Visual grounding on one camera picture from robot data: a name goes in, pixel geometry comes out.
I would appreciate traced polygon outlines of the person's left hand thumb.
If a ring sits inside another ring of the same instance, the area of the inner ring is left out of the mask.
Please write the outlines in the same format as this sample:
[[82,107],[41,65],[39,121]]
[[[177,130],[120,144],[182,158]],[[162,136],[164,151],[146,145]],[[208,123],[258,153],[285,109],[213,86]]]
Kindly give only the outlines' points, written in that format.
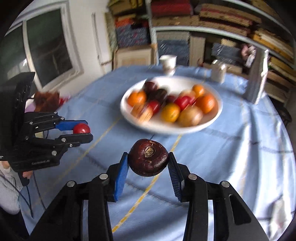
[[30,179],[32,175],[33,175],[33,171],[27,171],[22,173],[23,178],[27,178],[27,179]]

